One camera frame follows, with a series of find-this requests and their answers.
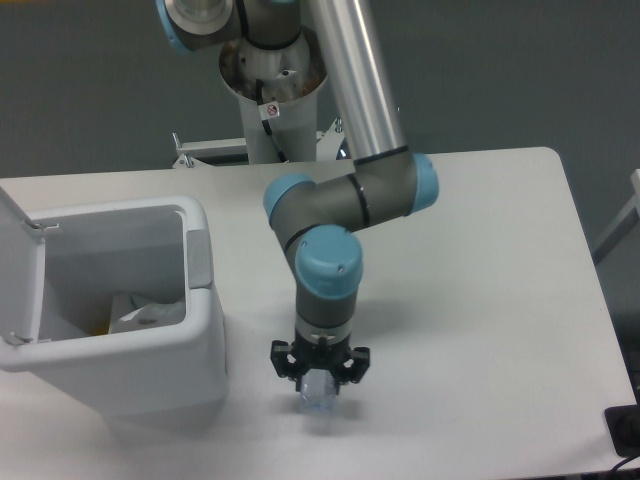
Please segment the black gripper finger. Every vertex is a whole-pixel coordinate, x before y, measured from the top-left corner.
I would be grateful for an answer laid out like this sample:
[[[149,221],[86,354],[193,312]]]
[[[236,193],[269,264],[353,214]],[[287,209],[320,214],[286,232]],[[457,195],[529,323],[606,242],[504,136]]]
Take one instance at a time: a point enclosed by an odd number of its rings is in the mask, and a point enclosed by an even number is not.
[[[370,367],[371,353],[368,347],[355,347],[346,352],[346,357],[333,367],[336,393],[343,385],[359,384]]]
[[[298,359],[298,350],[294,342],[273,340],[270,360],[280,378],[287,378],[296,385],[300,384],[303,376],[303,362]]]

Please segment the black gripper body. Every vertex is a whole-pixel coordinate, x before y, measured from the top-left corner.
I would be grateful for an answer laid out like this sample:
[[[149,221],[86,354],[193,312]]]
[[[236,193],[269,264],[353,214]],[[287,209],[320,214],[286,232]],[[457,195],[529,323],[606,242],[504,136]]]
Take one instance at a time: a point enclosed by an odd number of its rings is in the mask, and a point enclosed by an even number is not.
[[[350,368],[344,364],[351,359],[349,342],[351,335],[339,342],[330,343],[328,340],[308,340],[302,333],[295,330],[295,341],[291,355],[294,357],[294,373],[292,380],[300,380],[309,370],[327,370],[335,380],[349,380]]]

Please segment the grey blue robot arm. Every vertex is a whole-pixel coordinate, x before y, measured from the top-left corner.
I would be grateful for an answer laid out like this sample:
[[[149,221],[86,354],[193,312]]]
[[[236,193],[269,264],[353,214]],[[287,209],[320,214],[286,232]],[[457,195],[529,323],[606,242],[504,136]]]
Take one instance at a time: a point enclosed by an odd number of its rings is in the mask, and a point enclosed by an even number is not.
[[[218,46],[252,163],[343,164],[316,181],[289,173],[263,204],[296,283],[292,341],[276,340],[278,376],[305,395],[362,380],[366,347],[350,343],[363,253],[356,232],[431,206],[438,177],[410,151],[365,1],[160,1],[170,44]]]

